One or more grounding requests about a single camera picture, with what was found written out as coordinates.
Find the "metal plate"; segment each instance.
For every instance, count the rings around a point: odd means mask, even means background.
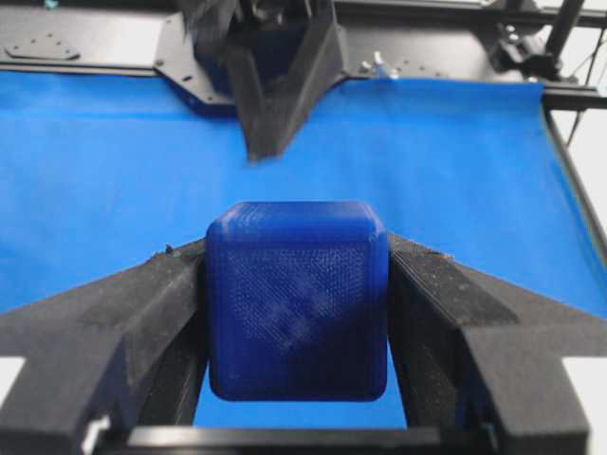
[[[21,36],[20,38],[20,41],[4,46],[12,58],[72,60],[80,57],[80,52],[76,50],[76,47],[52,32],[31,37]]]
[[[468,81],[520,82],[518,71],[496,73],[488,60],[479,30],[450,24],[385,17],[338,17],[347,30],[349,72],[361,70],[380,51],[386,63],[400,68],[403,78],[449,78]]]
[[[0,4],[0,68],[34,71],[137,74],[153,76],[156,44],[162,21],[171,13],[160,7],[148,9],[67,6],[54,10],[42,1],[32,6]],[[12,57],[2,47],[28,43],[33,37],[52,33],[78,49],[78,60]]]
[[[207,104],[233,104],[231,97],[217,92],[204,68],[193,55],[193,44],[181,13],[167,17],[160,32],[155,68],[165,77]]]

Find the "rounded cube corner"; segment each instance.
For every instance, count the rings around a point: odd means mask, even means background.
[[[225,384],[220,379],[217,379],[213,375],[211,376],[210,385],[211,385],[211,391],[213,392],[213,394],[215,394],[217,397],[221,398],[222,400],[238,401],[240,398],[239,396],[236,395],[236,393],[234,393],[234,391],[230,390],[230,386]]]
[[[369,395],[365,398],[364,401],[376,401],[376,400],[378,400],[386,392],[386,388],[387,387],[388,387],[388,379],[387,379],[386,376],[384,376],[369,391]]]

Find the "blue cloth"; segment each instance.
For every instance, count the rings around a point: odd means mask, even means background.
[[[371,401],[386,388],[388,234],[360,202],[244,202],[207,230],[212,390]]]
[[[385,227],[607,316],[606,272],[546,136],[538,84],[347,82],[285,156],[250,166],[232,116],[160,79],[0,73],[0,311],[204,235],[240,200],[362,200]],[[245,403],[213,427],[399,427],[371,403]]]

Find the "black bracket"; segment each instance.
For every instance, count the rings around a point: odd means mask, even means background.
[[[238,40],[225,50],[249,160],[280,155],[324,92],[345,76],[333,4],[319,0],[314,7],[290,67],[274,81],[263,84],[251,44]]]
[[[489,57],[499,70],[519,69],[527,76],[559,81],[561,60],[546,50],[536,35],[520,35],[512,25],[498,25],[500,38]]]

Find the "black bar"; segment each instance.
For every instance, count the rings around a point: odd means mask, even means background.
[[[495,21],[513,25],[550,26],[559,15],[558,8],[543,8],[538,12],[483,8],[478,3],[428,2],[424,0],[336,0],[338,21],[341,15],[426,17],[435,21],[483,24]],[[604,11],[583,10],[578,27],[607,27]]]
[[[607,109],[607,97],[602,97],[595,87],[558,84],[547,85],[543,90],[543,107],[557,111],[582,111]]]
[[[188,453],[495,453],[488,430],[203,429],[140,427],[109,437],[96,455]]]
[[[523,6],[524,0],[507,0],[506,10],[508,11],[520,11]]]
[[[564,0],[562,2],[561,10],[546,43],[546,52],[551,53],[556,59],[561,56],[569,34],[576,26],[583,3],[584,0]]]
[[[586,223],[588,223],[588,228],[590,230],[591,235],[593,236],[593,241],[598,247],[598,253],[601,256],[601,259],[604,264],[607,264],[607,236],[605,235],[605,231],[603,230],[600,221],[598,220],[597,213],[595,212],[595,208],[590,202],[590,198],[588,197],[588,193],[579,178],[578,170],[571,159],[571,155],[569,151],[564,145],[564,141],[562,140],[561,133],[555,124],[554,119],[552,118],[552,114],[549,111],[545,111],[546,124],[548,129],[552,133],[552,138],[554,144],[557,148],[559,156],[562,161],[562,165],[567,171],[567,176],[571,181],[571,185],[573,186],[573,190],[576,196],[579,199],[579,204],[581,205],[581,210],[583,212]]]

